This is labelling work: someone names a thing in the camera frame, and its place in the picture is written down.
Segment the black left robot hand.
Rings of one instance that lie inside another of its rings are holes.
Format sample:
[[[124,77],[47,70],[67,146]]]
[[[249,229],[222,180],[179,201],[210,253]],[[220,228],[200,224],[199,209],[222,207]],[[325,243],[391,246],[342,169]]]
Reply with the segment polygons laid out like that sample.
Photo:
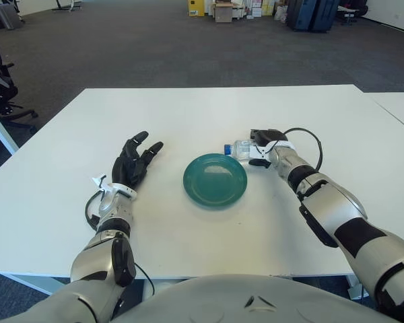
[[[148,135],[147,131],[142,131],[126,141],[112,167],[113,183],[123,184],[133,190],[142,183],[148,165],[164,146],[163,142],[158,141],[139,155],[137,148]]]

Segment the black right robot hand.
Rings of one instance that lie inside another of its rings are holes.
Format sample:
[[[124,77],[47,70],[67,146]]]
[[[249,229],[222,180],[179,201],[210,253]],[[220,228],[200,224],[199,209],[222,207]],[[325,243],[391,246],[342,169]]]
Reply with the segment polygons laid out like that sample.
[[[254,146],[257,148],[259,155],[264,155],[262,158],[250,158],[249,164],[251,166],[258,166],[268,168],[271,165],[269,160],[270,151],[280,142],[287,141],[288,138],[279,130],[275,129],[252,129],[250,131],[250,139],[253,141]]]

